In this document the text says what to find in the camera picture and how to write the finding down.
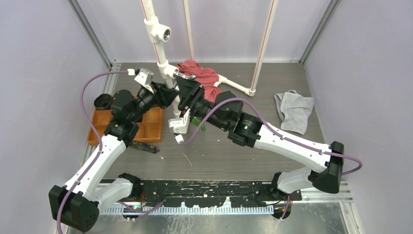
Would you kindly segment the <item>chrome water faucet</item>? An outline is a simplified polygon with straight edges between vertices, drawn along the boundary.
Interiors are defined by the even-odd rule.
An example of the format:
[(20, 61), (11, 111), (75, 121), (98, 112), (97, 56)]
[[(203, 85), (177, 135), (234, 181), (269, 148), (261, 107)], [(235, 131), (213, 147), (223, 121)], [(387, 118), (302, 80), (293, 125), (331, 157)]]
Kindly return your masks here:
[(180, 72), (175, 72), (174, 74), (174, 78), (183, 78), (183, 79), (188, 79), (188, 80), (195, 80), (196, 76), (194, 75), (185, 75), (183, 73)]

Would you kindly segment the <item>white PVC pipe frame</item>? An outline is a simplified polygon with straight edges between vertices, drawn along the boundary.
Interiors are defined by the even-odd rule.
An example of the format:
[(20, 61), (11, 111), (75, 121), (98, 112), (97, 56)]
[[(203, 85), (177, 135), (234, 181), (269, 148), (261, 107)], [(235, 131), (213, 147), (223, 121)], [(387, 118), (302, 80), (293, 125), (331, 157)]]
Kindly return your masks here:
[[(142, 0), (140, 1), (144, 13), (144, 24), (149, 36), (151, 43), (153, 44), (156, 58), (157, 58), (157, 66), (160, 71), (161, 77), (164, 79), (168, 88), (173, 86), (173, 81), (175, 80), (175, 74), (178, 71), (176, 66), (169, 64), (169, 61), (166, 58), (165, 50), (164, 50), (164, 43), (166, 43), (170, 39), (171, 29), (170, 27), (160, 24), (159, 19), (156, 16), (153, 2), (151, 0)], [(183, 10), (184, 10), (184, 17), (185, 17), (185, 26), (187, 32), (187, 39), (189, 45), (189, 54), (190, 58), (195, 58), (194, 53), (194, 43), (192, 37), (192, 28), (191, 28), (191, 21), (190, 21), (190, 10), (189, 10), (189, 2), (187, 0), (182, 1), (183, 3)], [(220, 84), (229, 85), (244, 94), (252, 97), (256, 93), (256, 86), (258, 83), (264, 55), (266, 52), (269, 36), (271, 33), (274, 17), (276, 10), (278, 8), (278, 1), (273, 0), (270, 4), (270, 10), (268, 14), (268, 19), (265, 27), (265, 31), (263, 34), (263, 39), (261, 42), (261, 47), (259, 50), (259, 55), (257, 58), (257, 62), (255, 65), (254, 73), (252, 82), (249, 88), (243, 87), (240, 84), (229, 80), (228, 78), (218, 75), (219, 80), (214, 84), (215, 87), (218, 87)]]

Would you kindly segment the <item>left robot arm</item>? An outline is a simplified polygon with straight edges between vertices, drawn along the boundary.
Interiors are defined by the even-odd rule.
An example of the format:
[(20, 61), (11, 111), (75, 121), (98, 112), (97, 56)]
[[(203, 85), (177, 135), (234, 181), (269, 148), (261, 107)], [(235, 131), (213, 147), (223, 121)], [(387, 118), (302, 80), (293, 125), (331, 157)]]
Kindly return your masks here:
[(101, 179), (114, 161), (131, 145), (138, 132), (138, 121), (151, 108), (169, 107), (179, 95), (178, 90), (152, 82), (153, 90), (145, 89), (141, 96), (120, 90), (113, 96), (112, 119), (101, 137), (98, 147), (79, 171), (64, 186), (53, 186), (49, 201), (57, 231), (65, 224), (83, 233), (97, 222), (99, 214), (114, 203), (127, 198), (137, 201), (142, 195), (140, 179), (122, 174), (114, 182), (97, 189)]

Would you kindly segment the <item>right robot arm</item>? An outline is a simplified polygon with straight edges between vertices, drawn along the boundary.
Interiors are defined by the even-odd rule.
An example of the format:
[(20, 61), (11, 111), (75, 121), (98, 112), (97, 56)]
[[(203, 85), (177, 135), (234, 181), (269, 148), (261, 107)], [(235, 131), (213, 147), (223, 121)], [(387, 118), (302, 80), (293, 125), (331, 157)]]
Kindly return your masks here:
[(249, 101), (236, 97), (230, 91), (220, 93), (215, 102), (204, 98), (204, 88), (193, 79), (176, 78), (179, 90), (179, 109), (182, 111), (178, 124), (171, 124), (179, 144), (194, 140), (194, 132), (188, 140), (183, 135), (193, 118), (209, 123), (228, 133), (228, 139), (239, 146), (272, 151), (293, 159), (304, 168), (276, 173), (270, 193), (276, 200), (288, 194), (314, 187), (322, 192), (337, 194), (340, 189), (344, 146), (339, 142), (323, 144), (308, 141), (284, 132), (264, 120)]

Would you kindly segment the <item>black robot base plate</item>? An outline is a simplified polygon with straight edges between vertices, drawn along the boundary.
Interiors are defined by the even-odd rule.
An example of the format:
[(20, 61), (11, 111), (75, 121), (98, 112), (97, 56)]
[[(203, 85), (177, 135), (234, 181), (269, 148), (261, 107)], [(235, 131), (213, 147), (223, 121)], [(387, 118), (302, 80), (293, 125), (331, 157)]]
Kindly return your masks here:
[(277, 192), (270, 181), (242, 180), (143, 180), (141, 191), (122, 199), (154, 206), (192, 208), (222, 207), (229, 201), (232, 208), (265, 207), (283, 204), (287, 194)]

